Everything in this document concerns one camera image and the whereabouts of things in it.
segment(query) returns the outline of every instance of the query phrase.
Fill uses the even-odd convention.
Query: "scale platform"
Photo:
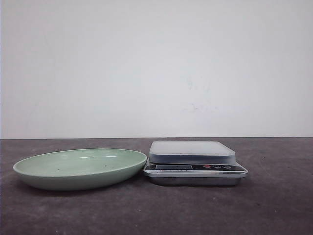
[[[235,152],[216,141],[155,141],[144,174],[158,185],[232,186],[248,170]]]

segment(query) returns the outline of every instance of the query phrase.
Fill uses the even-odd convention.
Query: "gray countertop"
[[[15,162],[80,148],[149,153],[155,140],[215,140],[236,151],[249,176],[235,187],[163,187],[142,171],[105,188],[29,187]],[[1,234],[312,234],[313,138],[1,140]]]

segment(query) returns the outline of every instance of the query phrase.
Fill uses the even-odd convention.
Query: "white wall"
[[[311,0],[2,0],[1,137],[313,136]]]

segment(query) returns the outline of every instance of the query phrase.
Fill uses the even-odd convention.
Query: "digital kitchen scale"
[[[216,141],[155,141],[144,174],[158,185],[236,185],[248,171]]]

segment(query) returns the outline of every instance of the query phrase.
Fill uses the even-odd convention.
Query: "ceramic plate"
[[[47,190],[98,188],[134,176],[146,163],[143,153],[112,148],[46,153],[17,162],[13,169],[30,186]]]

